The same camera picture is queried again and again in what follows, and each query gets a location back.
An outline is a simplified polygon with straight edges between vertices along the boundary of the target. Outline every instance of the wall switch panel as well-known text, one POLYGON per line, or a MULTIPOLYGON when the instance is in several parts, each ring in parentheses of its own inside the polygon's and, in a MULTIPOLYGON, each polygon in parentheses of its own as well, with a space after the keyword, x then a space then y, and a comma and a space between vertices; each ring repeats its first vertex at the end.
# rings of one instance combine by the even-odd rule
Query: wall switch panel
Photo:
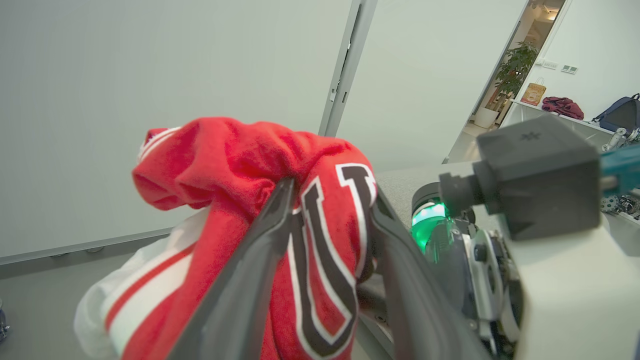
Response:
POLYGON ((578 71, 578 68, 575 66, 571 66, 571 65, 565 65, 562 67, 562 72, 568 72, 569 74, 575 74, 576 71, 578 71))
POLYGON ((545 60, 542 64, 542 67, 546 67, 547 69, 556 70, 558 68, 558 63, 554 63, 552 61, 545 60))

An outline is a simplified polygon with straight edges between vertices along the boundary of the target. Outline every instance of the maroon cloth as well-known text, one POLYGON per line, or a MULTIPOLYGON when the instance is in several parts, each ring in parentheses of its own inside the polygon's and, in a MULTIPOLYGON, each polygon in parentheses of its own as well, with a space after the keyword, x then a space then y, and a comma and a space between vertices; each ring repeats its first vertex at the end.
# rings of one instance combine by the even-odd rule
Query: maroon cloth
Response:
POLYGON ((546 97, 542 100, 542 110, 555 112, 578 120, 584 119, 584 113, 580 109, 580 106, 568 97, 546 97))

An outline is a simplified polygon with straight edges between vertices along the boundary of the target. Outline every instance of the black knob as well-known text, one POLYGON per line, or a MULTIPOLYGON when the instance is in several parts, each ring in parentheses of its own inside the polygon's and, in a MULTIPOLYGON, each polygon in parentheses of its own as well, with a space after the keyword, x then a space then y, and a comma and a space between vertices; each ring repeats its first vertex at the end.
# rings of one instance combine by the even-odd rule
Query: black knob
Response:
POLYGON ((474 247, 474 258, 476 261, 484 263, 487 257, 487 249, 485 244, 476 244, 474 247))

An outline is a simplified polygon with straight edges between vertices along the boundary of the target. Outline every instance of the doorway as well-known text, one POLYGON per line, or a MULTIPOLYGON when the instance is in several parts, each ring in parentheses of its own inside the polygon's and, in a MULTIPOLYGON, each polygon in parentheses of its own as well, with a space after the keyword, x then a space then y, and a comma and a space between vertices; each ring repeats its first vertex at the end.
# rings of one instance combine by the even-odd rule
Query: doorway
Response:
POLYGON ((509 45, 500 57, 474 112, 445 162, 479 160, 476 137, 500 127, 513 99, 525 86, 565 0, 530 0, 520 16, 509 45))

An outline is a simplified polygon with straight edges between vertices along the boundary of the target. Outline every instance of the dark blue backpack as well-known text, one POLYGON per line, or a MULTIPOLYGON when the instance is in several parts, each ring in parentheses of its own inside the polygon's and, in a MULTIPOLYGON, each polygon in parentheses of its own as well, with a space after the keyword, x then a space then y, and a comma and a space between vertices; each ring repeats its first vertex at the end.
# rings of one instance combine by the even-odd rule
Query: dark blue backpack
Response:
POLYGON ((640 94, 632 97, 623 97, 614 102, 602 114, 593 118, 593 121, 600 122, 600 127, 610 131, 618 130, 621 127, 627 132, 640 127, 640 94))

